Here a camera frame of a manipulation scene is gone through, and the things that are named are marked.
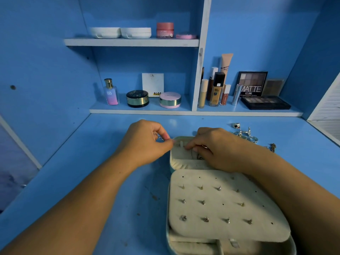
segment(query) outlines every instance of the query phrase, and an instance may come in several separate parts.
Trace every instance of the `blue desk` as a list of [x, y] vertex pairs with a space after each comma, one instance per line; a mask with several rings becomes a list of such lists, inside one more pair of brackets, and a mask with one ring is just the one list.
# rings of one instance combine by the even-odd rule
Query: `blue desk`
[[[92, 114], [0, 216], [0, 249], [70, 192], [103, 162], [139, 119], [158, 121], [171, 137], [198, 127], [240, 122], [258, 145], [276, 153], [340, 197], [340, 148], [301, 118]], [[122, 185], [94, 254], [168, 254], [165, 239], [169, 155], [138, 168]]]

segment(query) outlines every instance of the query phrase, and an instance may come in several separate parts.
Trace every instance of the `matte eyeshadow palette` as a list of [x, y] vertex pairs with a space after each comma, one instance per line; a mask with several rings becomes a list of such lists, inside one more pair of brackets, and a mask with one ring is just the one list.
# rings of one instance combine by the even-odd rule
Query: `matte eyeshadow palette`
[[260, 97], [268, 72], [240, 71], [238, 84], [242, 84], [241, 97]]
[[279, 97], [243, 97], [242, 102], [250, 110], [288, 110], [291, 105]]

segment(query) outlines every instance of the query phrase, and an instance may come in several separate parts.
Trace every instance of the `pink jar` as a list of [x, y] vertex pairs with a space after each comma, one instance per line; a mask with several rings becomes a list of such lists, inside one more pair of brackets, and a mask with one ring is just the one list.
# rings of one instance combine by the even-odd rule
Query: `pink jar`
[[157, 22], [157, 38], [173, 38], [173, 23]]

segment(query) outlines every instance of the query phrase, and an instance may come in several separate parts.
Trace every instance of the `hand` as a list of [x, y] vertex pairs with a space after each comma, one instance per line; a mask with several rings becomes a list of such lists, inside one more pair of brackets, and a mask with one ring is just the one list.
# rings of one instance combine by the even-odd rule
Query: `hand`
[[199, 128], [185, 148], [198, 152], [211, 166], [227, 172], [252, 174], [250, 171], [265, 148], [244, 140], [222, 128]]
[[[158, 133], [164, 142], [156, 142]], [[139, 120], [130, 125], [114, 156], [122, 156], [133, 169], [154, 162], [173, 147], [173, 140], [158, 122]]]

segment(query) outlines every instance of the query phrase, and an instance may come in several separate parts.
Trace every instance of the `pink compact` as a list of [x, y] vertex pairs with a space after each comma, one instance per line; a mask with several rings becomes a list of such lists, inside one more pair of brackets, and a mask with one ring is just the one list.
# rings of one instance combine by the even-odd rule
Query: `pink compact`
[[164, 92], [159, 95], [159, 104], [164, 108], [177, 108], [181, 105], [181, 101], [181, 95], [176, 92]]
[[173, 38], [173, 23], [157, 22], [157, 38]]
[[196, 39], [197, 36], [194, 35], [194, 34], [184, 32], [184, 33], [177, 34], [176, 38], [178, 38], [178, 39]]

